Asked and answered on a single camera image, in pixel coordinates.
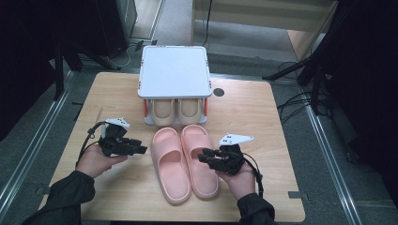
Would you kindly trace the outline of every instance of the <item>wooden table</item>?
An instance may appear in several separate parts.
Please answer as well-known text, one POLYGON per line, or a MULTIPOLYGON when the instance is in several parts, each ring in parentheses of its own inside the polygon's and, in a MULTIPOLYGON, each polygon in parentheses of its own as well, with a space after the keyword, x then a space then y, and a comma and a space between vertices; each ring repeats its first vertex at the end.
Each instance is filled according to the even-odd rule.
MULTIPOLYGON (((96 196, 82 206, 83 219, 151 221, 238 221, 237 202, 221 181, 220 194, 211 201, 194 194, 179 206, 163 197, 153 167, 150 143, 159 129, 144 122, 143 100, 138 98, 139 76, 101 72, 87 96, 79 119, 70 135, 51 184, 74 170, 76 159, 89 128, 107 118, 124 117, 130 123, 125 137, 148 146, 144 155, 134 155, 96 178, 96 196)), ((227 132, 253 135, 254 141, 240 145, 257 161, 264 175, 265 199, 276 209, 276 220, 301 222, 305 213, 301 199, 290 199, 288 191, 298 191, 272 90, 267 82, 212 79, 212 88, 224 96, 208 99, 207 122, 214 148, 227 132)), ((175 127, 179 132, 182 127, 175 127)), ((96 132, 97 141, 100 129, 96 132)))

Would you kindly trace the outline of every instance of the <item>gray floor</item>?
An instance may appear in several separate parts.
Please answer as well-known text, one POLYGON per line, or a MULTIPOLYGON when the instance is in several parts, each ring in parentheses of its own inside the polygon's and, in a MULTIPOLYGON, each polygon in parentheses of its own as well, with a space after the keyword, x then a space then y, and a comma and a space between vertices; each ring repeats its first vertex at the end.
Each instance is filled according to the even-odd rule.
MULTIPOLYGON (((189 9, 190 1, 164 1, 153 39, 157 39, 159 44, 167 45, 189 43, 190 39, 187 37, 191 25, 189 9), (181 13, 177 14, 174 8, 179 8, 181 13)), ((202 45, 203 22, 197 21, 195 27, 195 44, 202 45)), ((205 47, 208 52, 210 72, 214 77, 261 82, 261 76, 271 75, 282 66, 289 65, 284 62, 296 61, 284 30, 211 22, 208 32, 209 39, 205 47)), ((140 53, 141 51, 130 50, 130 62, 120 71, 137 72, 140 53)), ((128 57, 124 54, 112 60, 123 65, 128 62, 128 57)), ((96 63, 84 58, 84 70, 69 75, 70 86, 67 89, 68 95, 65 97, 64 105, 54 119, 44 142, 38 146, 36 159, 3 220, 0 220, 1 224, 20 224, 24 218, 38 209, 42 196, 36 191, 50 182, 73 129, 74 118, 80 110, 80 106, 74 105, 73 102, 84 102, 96 74, 103 70, 96 63)), ((301 87, 297 86, 294 80, 281 78, 272 83, 272 90, 277 105, 281 105, 292 96, 299 94, 301 87)), ((11 177, 20 158, 23 158, 29 143, 45 119, 46 112, 52 107, 53 96, 54 87, 51 87, 6 139, 0 142, 0 151, 3 155, 0 157, 2 187, 11 177)), ((301 106, 286 108, 283 116, 301 106)), ((306 212, 305 220, 297 224, 350 224, 310 118, 308 110, 304 110, 283 123, 284 136, 306 212)), ((397 209, 392 204, 379 174, 366 165, 354 165, 348 162, 345 144, 333 124, 333 118, 327 116, 316 118, 325 131, 331 153, 336 159, 339 172, 359 212, 360 222, 355 224, 398 224, 397 209)), ((109 224, 109 222, 84 221, 84 224, 109 224)))

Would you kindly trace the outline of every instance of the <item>wire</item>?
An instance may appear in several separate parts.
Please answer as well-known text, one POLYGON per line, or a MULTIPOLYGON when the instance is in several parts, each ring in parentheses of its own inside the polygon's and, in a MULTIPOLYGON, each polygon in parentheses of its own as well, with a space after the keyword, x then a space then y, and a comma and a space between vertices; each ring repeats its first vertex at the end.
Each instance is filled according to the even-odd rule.
POLYGON ((288 99, 284 104, 278 106, 277 109, 281 109, 281 111, 279 112, 279 118, 282 120, 283 109, 284 109, 285 106, 289 105, 290 101, 292 101, 294 98, 297 98, 299 96, 306 95, 306 94, 309 94, 309 93, 311 93, 311 92, 303 92, 303 93, 300 93, 298 95, 295 95, 295 96, 291 97, 290 99, 288 99))
POLYGON ((300 113, 302 110, 304 110, 305 107, 310 106, 310 105, 311 105, 310 103, 305 104, 305 105, 301 106, 300 108, 298 108, 297 110, 293 111, 291 114, 289 114, 288 116, 286 116, 285 118, 282 119, 282 124, 286 123, 287 120, 292 118, 297 113, 300 113))
POLYGON ((246 153, 242 153, 242 154, 247 156, 247 157, 249 157, 249 158, 251 158, 252 161, 255 164, 256 168, 254 168, 254 166, 252 165, 252 163, 248 159, 243 158, 246 161, 246 163, 252 168, 254 176, 255 176, 255 181, 257 182, 257 186, 258 186, 258 195, 261 198, 263 198, 264 187, 263 187, 263 183, 261 182, 261 180, 263 179, 263 175, 260 173, 260 169, 258 169, 257 162, 249 154, 246 154, 246 153))
POLYGON ((83 156, 85 150, 86 150, 90 145, 92 145, 92 144, 94 144, 94 143, 97 143, 97 142, 92 142, 92 143, 89 144, 87 147, 85 147, 85 146, 87 145, 88 140, 89 140, 89 139, 95 138, 94 133, 96 132, 96 129, 99 128, 99 127, 102 126, 102 125, 105 125, 105 124, 106 124, 106 122, 104 122, 104 121, 98 122, 95 126, 93 126, 91 129, 89 129, 89 130, 87 131, 88 135, 87 135, 87 137, 86 137, 85 140, 84 140, 84 143, 83 143, 82 148, 80 149, 80 154, 79 154, 79 157, 78 157, 78 159, 77 159, 77 161, 76 161, 76 166, 77 166, 77 164, 79 163, 80 158, 82 158, 82 156, 83 156))
POLYGON ((281 111, 280 111, 280 114, 279 114, 279 118, 280 118, 281 121, 282 121, 282 114, 283 114, 283 109, 284 109, 284 107, 289 106, 289 105, 294 105, 294 104, 307 103, 307 102, 311 102, 311 99, 310 99, 310 98, 305 98, 305 99, 301 99, 301 100, 294 100, 294 101, 290 101, 289 103, 284 104, 284 105, 281 107, 281 111))
POLYGON ((208 7, 208 14, 207 14, 206 39, 205 39, 205 42, 203 42, 202 46, 205 46, 207 39, 208 39, 208 21, 210 20, 210 12, 211 12, 212 3, 213 3, 213 0, 210 0, 210 6, 208 7))
POLYGON ((130 63, 130 61, 131 61, 131 57, 130 57, 130 55, 129 55, 129 49, 131 49, 132 47, 135 47, 135 45, 131 45, 131 46, 129 46, 129 47, 126 49, 126 55, 127 55, 127 57, 129 58, 129 61, 128 61, 125 65, 118 65, 118 64, 112 62, 111 59, 109 59, 108 56, 106 56, 106 59, 108 59, 108 61, 109 61, 111 64, 113 64, 113 65, 115 65, 115 66, 117 66, 117 67, 119 67, 119 68, 123 68, 123 67, 127 66, 127 65, 130 63))
MULTIPOLYGON (((202 9, 202 18, 205 18, 205 11, 203 10, 203 8, 205 7, 204 6, 204 2, 205 1, 201 1, 202 2, 202 6, 201 6, 201 9, 202 9)), ((202 28, 203 28, 203 30, 206 32, 207 30, 206 30, 206 26, 205 26, 205 20, 204 19, 202 19, 202 28)), ((210 48, 210 44, 208 43, 207 44, 207 47, 206 47, 207 49, 209 49, 210 48)))

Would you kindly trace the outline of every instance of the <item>human hand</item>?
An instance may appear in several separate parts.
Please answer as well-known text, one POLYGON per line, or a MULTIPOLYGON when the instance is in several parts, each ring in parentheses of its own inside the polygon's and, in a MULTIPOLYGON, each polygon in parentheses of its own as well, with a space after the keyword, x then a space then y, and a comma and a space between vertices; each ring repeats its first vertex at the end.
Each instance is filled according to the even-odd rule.
POLYGON ((127 156, 106 157, 98 144, 90 145, 84 152, 76 171, 93 178, 112 168, 113 165, 126 161, 127 156))
POLYGON ((235 199, 255 192, 255 178, 252 168, 244 163, 240 171, 235 175, 216 171, 216 174, 226 182, 235 199))

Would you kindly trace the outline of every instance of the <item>black cable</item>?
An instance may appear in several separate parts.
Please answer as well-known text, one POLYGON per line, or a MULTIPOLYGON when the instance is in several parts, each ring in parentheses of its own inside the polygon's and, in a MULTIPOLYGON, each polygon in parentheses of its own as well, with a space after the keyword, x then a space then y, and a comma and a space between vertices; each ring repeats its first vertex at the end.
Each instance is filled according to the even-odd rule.
POLYGON ((297 95, 291 97, 290 99, 288 99, 283 105, 278 106, 277 109, 281 107, 280 116, 279 116, 280 119, 282 118, 282 113, 283 113, 284 106, 286 106, 286 104, 287 104, 289 101, 291 101, 291 100, 293 100, 294 98, 297 98, 297 97, 299 97, 299 96, 301 96, 301 95, 306 95, 306 94, 310 94, 310 93, 311 93, 311 92, 303 92, 303 93, 297 94, 297 95))
POLYGON ((303 102, 307 102, 307 101, 310 101, 310 100, 311 100, 310 97, 304 98, 304 99, 299 99, 299 100, 292 100, 292 101, 285 102, 284 104, 279 105, 279 106, 277 106, 276 108, 277 108, 277 109, 282 109, 282 108, 284 108, 284 107, 286 107, 286 106, 289 106, 289 105, 294 105, 294 104, 298 104, 298 103, 303 103, 303 102))
POLYGON ((94 143, 97 143, 97 142, 93 142, 93 143, 89 144, 87 147, 85 147, 85 146, 87 145, 89 139, 95 138, 94 133, 96 132, 96 129, 97 129, 99 126, 102 126, 102 125, 105 125, 105 122, 103 122, 103 121, 102 121, 102 122, 98 122, 95 126, 93 126, 91 129, 89 129, 89 130, 87 131, 88 135, 87 135, 87 137, 86 137, 85 140, 84 140, 84 143, 83 143, 82 148, 80 149, 80 154, 79 154, 79 157, 78 157, 78 159, 77 159, 76 166, 77 166, 77 164, 79 163, 80 158, 82 158, 82 156, 83 156, 83 154, 84 154, 84 152, 85 152, 85 149, 87 149, 90 145, 92 145, 92 144, 94 144, 94 143))
POLYGON ((304 110, 305 107, 310 106, 310 105, 311 104, 305 104, 305 105, 301 106, 300 108, 298 108, 297 110, 295 110, 292 113, 290 113, 288 116, 286 116, 285 118, 282 119, 282 124, 286 123, 287 120, 292 118, 297 113, 300 113, 302 110, 304 110))
POLYGON ((246 153, 242 153, 242 154, 245 155, 245 156, 248 156, 249 158, 251 158, 252 161, 255 164, 255 168, 254 168, 254 166, 252 165, 252 163, 248 159, 243 158, 246 161, 246 163, 252 168, 254 176, 255 176, 255 181, 257 182, 257 186, 258 186, 258 195, 261 198, 263 198, 264 187, 263 187, 263 183, 261 181, 263 179, 263 175, 260 173, 260 169, 258 169, 257 162, 249 154, 246 154, 246 153))
POLYGON ((311 102, 311 99, 310 98, 305 98, 305 99, 294 100, 294 101, 290 101, 290 102, 284 103, 284 105, 281 107, 280 112, 279 112, 280 120, 282 121, 282 115, 283 115, 284 107, 289 106, 289 105, 294 105, 294 104, 306 103, 306 102, 311 102))
POLYGON ((203 42, 202 46, 205 46, 207 39, 208 39, 208 21, 210 20, 210 12, 211 12, 212 3, 213 3, 213 0, 210 0, 210 6, 208 7, 208 13, 207 13, 206 39, 205 39, 205 42, 203 42))

